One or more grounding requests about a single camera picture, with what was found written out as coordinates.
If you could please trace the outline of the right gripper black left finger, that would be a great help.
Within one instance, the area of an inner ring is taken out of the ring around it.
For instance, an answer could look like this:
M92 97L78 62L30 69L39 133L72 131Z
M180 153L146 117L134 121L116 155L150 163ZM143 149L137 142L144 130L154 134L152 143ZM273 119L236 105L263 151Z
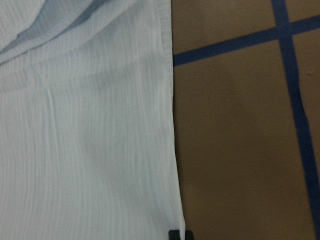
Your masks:
M169 240L179 240L179 230L169 230L168 231Z

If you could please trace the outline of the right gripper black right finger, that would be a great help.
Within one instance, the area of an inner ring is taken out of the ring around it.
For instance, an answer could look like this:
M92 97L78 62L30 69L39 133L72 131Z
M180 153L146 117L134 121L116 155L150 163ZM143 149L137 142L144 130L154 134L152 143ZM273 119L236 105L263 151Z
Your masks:
M191 230L186 230L184 239L185 240L194 240L193 232Z

